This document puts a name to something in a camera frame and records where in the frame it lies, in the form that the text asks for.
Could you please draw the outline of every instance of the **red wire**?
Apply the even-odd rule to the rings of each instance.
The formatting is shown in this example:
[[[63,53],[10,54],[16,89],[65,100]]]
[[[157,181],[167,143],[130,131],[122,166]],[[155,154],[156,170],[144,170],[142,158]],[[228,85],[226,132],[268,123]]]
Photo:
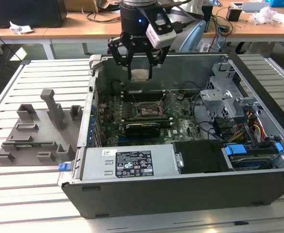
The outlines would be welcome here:
[[[261,126],[257,123],[257,121],[254,121],[254,123],[260,128],[260,132],[261,132],[260,138],[262,139],[262,141],[265,141],[265,140],[264,140],[264,130],[263,130],[263,127],[261,127]]]
[[[236,126],[236,129],[235,129],[235,133],[234,133],[234,135],[236,135],[236,133],[237,133],[237,129],[238,129],[238,127],[239,126],[243,126],[243,124],[238,124],[237,126]]]

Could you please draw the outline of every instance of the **black plastic cover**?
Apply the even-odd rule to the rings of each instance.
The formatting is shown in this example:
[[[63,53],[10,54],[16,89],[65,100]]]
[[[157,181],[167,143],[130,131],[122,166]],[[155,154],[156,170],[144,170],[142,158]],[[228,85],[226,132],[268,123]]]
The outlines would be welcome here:
[[[174,152],[182,156],[181,174],[229,171],[221,151],[222,143],[215,140],[173,142]]]

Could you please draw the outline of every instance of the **motherboard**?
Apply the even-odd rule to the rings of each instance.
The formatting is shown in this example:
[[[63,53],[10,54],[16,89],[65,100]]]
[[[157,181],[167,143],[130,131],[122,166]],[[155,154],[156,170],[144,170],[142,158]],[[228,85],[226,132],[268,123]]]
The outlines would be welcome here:
[[[98,108],[104,146],[202,139],[191,114],[192,96],[184,95],[167,91],[161,95],[105,96]]]

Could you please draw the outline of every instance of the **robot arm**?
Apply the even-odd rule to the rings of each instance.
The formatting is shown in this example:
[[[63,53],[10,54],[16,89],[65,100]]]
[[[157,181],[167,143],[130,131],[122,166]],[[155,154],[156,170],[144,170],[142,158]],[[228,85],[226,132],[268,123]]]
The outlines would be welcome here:
[[[191,0],[159,4],[156,0],[123,0],[120,3],[122,32],[120,37],[109,40],[108,46],[117,65],[128,69],[131,79],[131,60],[135,53],[146,53],[149,61],[149,79],[152,67],[162,64],[169,48],[187,24],[171,23],[165,10],[188,3]],[[127,49],[126,57],[120,55],[118,47]],[[153,56],[154,49],[159,50]]]

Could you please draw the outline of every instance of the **green circuit board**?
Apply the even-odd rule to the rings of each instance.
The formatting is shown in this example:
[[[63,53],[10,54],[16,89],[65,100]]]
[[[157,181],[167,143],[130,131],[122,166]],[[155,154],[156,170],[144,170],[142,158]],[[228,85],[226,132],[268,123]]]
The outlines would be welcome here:
[[[156,145],[201,140],[200,131],[190,115],[190,98],[178,100],[178,95],[178,92],[170,92],[163,101],[146,102],[124,102],[118,96],[106,98],[104,107],[108,108],[101,117],[106,136],[105,146]],[[124,127],[129,123],[158,123],[161,125],[160,135],[154,138],[126,138]]]

